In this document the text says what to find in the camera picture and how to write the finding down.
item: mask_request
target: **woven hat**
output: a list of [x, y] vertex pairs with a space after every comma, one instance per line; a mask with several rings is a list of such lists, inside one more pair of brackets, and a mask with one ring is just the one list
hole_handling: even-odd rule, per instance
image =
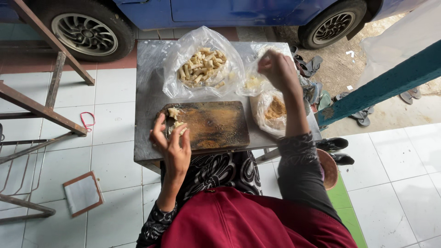
[[320, 165], [323, 168], [324, 179], [323, 185], [326, 190], [330, 190], [337, 184], [338, 180], [338, 168], [334, 159], [327, 152], [317, 149], [318, 159]]

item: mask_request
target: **alloy wheel rim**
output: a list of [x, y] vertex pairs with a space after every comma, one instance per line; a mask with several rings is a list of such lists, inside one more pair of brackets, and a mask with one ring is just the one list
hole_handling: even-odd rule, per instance
[[52, 32], [67, 47], [92, 56], [115, 52], [118, 39], [104, 23], [87, 15], [67, 13], [52, 20]]
[[329, 43], [339, 38], [351, 27], [355, 14], [351, 11], [342, 12], [324, 21], [315, 31], [313, 42], [315, 44]]

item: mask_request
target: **concrete ground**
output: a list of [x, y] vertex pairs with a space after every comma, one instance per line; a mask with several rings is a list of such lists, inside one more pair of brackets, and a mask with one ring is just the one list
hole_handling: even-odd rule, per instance
[[[311, 78], [323, 83], [331, 97], [342, 91], [348, 91], [347, 86], [355, 84], [366, 65], [366, 55], [361, 52], [359, 42], [363, 38], [380, 35], [385, 29], [404, 17], [405, 14], [392, 16], [375, 22], [367, 23], [365, 27], [351, 40], [343, 38], [338, 42], [318, 50], [307, 50], [299, 45], [295, 26], [280, 26], [271, 28], [238, 27], [240, 41], [287, 42], [290, 46], [299, 48], [298, 54], [308, 62], [314, 56], [320, 55], [323, 63], [317, 73]], [[354, 51], [351, 58], [347, 51]], [[429, 123], [441, 122], [441, 78], [432, 80], [420, 87], [422, 98], [413, 101], [412, 105], [404, 103], [398, 96], [380, 102], [375, 106], [375, 112], [369, 115], [370, 126], [360, 127], [350, 118], [341, 119], [322, 131], [323, 138], [338, 137], [359, 133], [375, 132], [395, 128], [404, 128]]]

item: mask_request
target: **white tile floor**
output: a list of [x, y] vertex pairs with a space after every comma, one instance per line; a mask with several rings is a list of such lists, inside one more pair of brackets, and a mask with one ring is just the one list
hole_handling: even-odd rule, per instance
[[[46, 219], [0, 225], [1, 247], [133, 248], [161, 184], [158, 174], [133, 162], [135, 70], [90, 70], [96, 86], [86, 86], [74, 72], [64, 72], [55, 111], [81, 124], [79, 114], [91, 112], [96, 125], [85, 138], [74, 137], [47, 148], [39, 188], [32, 201], [56, 209]], [[0, 75], [5, 84], [44, 103], [50, 73]], [[0, 113], [19, 111], [0, 101]], [[87, 123], [92, 119], [84, 115]], [[67, 132], [40, 118], [3, 120], [6, 141], [53, 138]], [[434, 248], [441, 243], [441, 124], [345, 137], [344, 150], [354, 165], [339, 167], [366, 243], [370, 248]], [[13, 153], [3, 149], [1, 155]], [[263, 150], [253, 151], [260, 156]], [[42, 153], [30, 156], [21, 192], [36, 187]], [[16, 160], [5, 193], [19, 187], [23, 163]], [[259, 165], [264, 195], [281, 197], [277, 186], [280, 158]], [[9, 164], [0, 165], [3, 185]], [[71, 218], [61, 184], [94, 170], [105, 203]], [[0, 202], [0, 218], [33, 210]]]
[[370, 248], [441, 247], [441, 124], [344, 137], [339, 166]]

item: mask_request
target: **stainless steel table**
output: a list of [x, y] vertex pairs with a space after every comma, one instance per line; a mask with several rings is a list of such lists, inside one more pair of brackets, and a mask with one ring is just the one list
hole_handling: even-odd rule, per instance
[[[232, 42], [232, 44], [242, 58], [244, 58], [247, 54], [252, 53], [250, 42]], [[290, 54], [287, 43], [265, 42], [265, 44], [276, 46], [282, 49], [284, 53]], [[275, 138], [265, 131], [262, 131], [258, 125], [255, 124], [251, 114], [250, 101], [248, 97], [239, 96], [235, 93], [231, 93], [223, 98], [208, 98], [204, 100], [190, 99], [177, 101], [167, 97], [162, 92], [162, 64], [167, 56], [167, 53], [164, 53], [164, 51], [170, 50], [170, 48], [174, 45], [174, 41], [138, 41], [134, 152], [134, 161], [136, 163], [148, 168], [152, 168], [151, 162], [162, 160], [162, 155], [153, 148], [152, 143], [149, 140], [149, 131], [150, 129], [153, 129], [156, 113], [168, 103], [195, 101], [241, 101], [245, 110], [245, 117], [250, 134], [250, 144], [247, 147], [233, 148], [234, 151], [277, 147]], [[309, 127], [314, 135], [314, 140], [321, 140], [321, 134], [312, 111], [310, 115], [308, 115], [307, 119]], [[214, 154], [230, 150], [231, 149], [196, 151], [193, 152], [193, 154]], [[262, 163], [276, 157], [277, 155], [278, 151], [276, 149], [257, 158], [256, 160], [259, 163]]]

